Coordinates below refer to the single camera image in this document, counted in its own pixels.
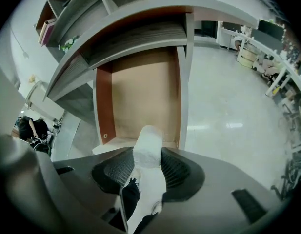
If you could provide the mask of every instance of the sneaker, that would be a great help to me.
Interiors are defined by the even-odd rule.
[[[140,191],[140,178],[141,178],[141,172],[139,168],[134,168],[127,183],[125,184],[125,186],[127,186],[130,183],[134,183],[139,191]]]
[[[159,214],[162,211],[162,201],[158,201],[154,204],[151,210],[152,215]]]

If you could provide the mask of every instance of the desk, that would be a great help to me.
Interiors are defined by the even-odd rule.
[[[241,57],[241,53],[242,53],[242,50],[244,48],[244,44],[246,42],[252,44],[253,46],[257,47],[258,49],[260,49],[262,52],[268,54],[268,55],[271,55],[274,57],[274,60],[278,61],[281,63],[282,65],[282,69],[280,70],[280,73],[278,74],[277,78],[275,79],[275,81],[273,82],[273,84],[269,87],[269,89],[265,92],[265,94],[267,96],[269,96],[271,94],[271,92],[274,90],[274,88],[276,87],[276,85],[278,84],[278,82],[280,81],[280,79],[285,75],[286,72],[289,73],[289,75],[287,76],[286,80],[284,81],[282,87],[285,86],[285,84],[290,80],[290,78],[295,82],[295,84],[297,85],[297,87],[299,88],[299,90],[301,91],[301,78],[299,77],[299,75],[295,72],[295,70],[293,69],[292,65],[286,61],[286,60],[283,60],[277,53],[275,53],[272,49],[266,47],[265,45],[263,45],[262,43],[244,35],[244,34],[241,34],[241,33],[237,33],[237,32],[234,32],[234,31],[231,31],[231,30],[228,30],[228,29],[223,29],[221,28],[221,34],[229,34],[231,35],[231,38],[230,38],[230,41],[232,39],[233,36],[237,36],[239,38],[242,39],[242,43],[241,43],[241,47],[240,47],[240,51],[239,51],[239,54],[237,56],[237,61],[240,60],[240,57]]]

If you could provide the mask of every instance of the white cloth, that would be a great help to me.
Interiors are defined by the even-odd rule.
[[[158,168],[161,163],[162,131],[154,126],[144,126],[133,148],[137,167]]]
[[[240,37],[238,37],[238,36],[235,36],[235,37],[234,37],[234,42],[235,42],[235,41],[242,41],[242,39],[241,39]]]

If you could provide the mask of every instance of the tiled floor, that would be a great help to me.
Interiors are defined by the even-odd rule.
[[[185,150],[230,162],[268,189],[278,185],[287,130],[267,88],[233,52],[195,47]]]

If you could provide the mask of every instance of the person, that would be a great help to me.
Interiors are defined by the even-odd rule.
[[[33,121],[27,116],[18,117],[17,126],[20,139],[27,141],[31,137],[47,138],[48,127],[42,119]]]
[[[130,178],[128,179],[127,186],[125,186],[122,190],[122,200],[127,220],[129,220],[130,217],[133,215],[137,202],[140,199],[140,178],[140,169],[134,168]],[[162,202],[158,201],[152,207],[151,214],[145,216],[142,219],[142,221],[138,224],[137,228],[134,231],[134,234],[141,233],[142,230],[153,220],[155,216],[157,216],[160,213],[161,210]],[[120,211],[109,222],[109,224],[125,232],[125,227]]]
[[[238,54],[239,54],[240,46],[241,46],[241,43],[242,43],[242,41],[238,40],[238,39],[240,39],[240,38],[235,38],[235,47],[237,49],[236,56],[238,56]]]

